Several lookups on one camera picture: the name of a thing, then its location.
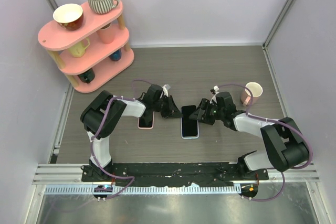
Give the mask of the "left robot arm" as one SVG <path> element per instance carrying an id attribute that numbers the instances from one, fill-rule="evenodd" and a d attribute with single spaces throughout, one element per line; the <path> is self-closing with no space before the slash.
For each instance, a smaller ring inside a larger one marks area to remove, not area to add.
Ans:
<path id="1" fill-rule="evenodd" d="M 182 118 L 182 112 L 168 90 L 170 86 L 151 84 L 139 98 L 128 99 L 102 91 L 82 112 L 80 120 L 89 136 L 89 164 L 83 166 L 83 182 L 105 182 L 109 178 L 133 179 L 133 176 L 118 176 L 113 173 L 110 155 L 110 135 L 123 116 L 131 116 L 149 124 L 154 112 L 163 118 Z"/>

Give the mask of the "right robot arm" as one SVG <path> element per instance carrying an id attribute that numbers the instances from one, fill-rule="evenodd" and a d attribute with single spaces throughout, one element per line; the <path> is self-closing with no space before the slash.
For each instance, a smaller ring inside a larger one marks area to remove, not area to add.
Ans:
<path id="1" fill-rule="evenodd" d="M 274 168 L 285 172 L 305 168 L 311 163 L 311 147 L 292 118 L 267 119 L 238 110 L 229 92 L 217 93 L 211 100 L 202 99 L 189 118 L 209 125 L 220 120 L 233 131 L 263 140 L 264 152 L 252 151 L 238 158 L 237 173 L 242 179 L 250 179 L 259 169 Z"/>

